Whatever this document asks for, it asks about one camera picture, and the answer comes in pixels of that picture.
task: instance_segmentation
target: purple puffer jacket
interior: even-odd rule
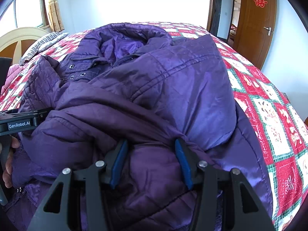
[[[196,194],[182,180],[178,137],[201,160],[240,168],[272,215],[260,145],[210,35],[172,39],[161,28],[128,23],[97,28],[60,64],[48,56],[38,61],[20,111],[47,107],[55,110],[32,135],[21,135],[14,155],[13,185],[24,191],[5,211],[19,230],[63,168],[90,166],[120,138],[131,149],[107,197],[115,230],[187,229]]]

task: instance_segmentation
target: window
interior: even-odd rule
[[[48,22],[44,0],[14,0],[0,20],[0,36],[21,27],[42,27]]]

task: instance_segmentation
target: bed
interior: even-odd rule
[[[142,22],[165,29],[172,37],[198,38],[204,28],[185,23]],[[33,57],[0,97],[0,110],[18,108],[31,70],[41,55],[61,61],[75,51],[86,30],[67,36]],[[273,192],[273,224],[282,231],[308,193],[308,131],[287,98],[247,59],[212,36],[227,67],[235,100],[259,139]]]

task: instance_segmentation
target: striped pillow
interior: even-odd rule
[[[33,43],[27,51],[24,53],[24,55],[21,57],[21,60],[19,64],[23,66],[26,62],[30,61],[33,56],[36,55],[38,52],[38,49],[40,48],[41,45],[43,45],[46,42],[52,41],[55,39],[57,36],[61,35],[62,33],[60,32],[51,32],[48,33],[47,35],[44,35],[40,39],[38,39],[35,43]]]
[[[38,54],[41,53],[41,52],[44,52],[46,49],[49,49],[51,46],[55,45],[58,41],[60,41],[63,38],[67,37],[68,34],[69,33],[63,33],[63,34],[57,36],[52,41],[48,41],[48,42],[44,43],[43,45],[41,45],[39,50],[38,50]]]

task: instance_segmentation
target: pink cloth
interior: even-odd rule
[[[10,86],[11,82],[18,76],[18,74],[24,69],[23,66],[19,66],[19,64],[14,64],[10,66],[9,72],[7,73],[7,79],[5,81],[4,86],[1,88],[1,95],[4,94],[5,90]]]

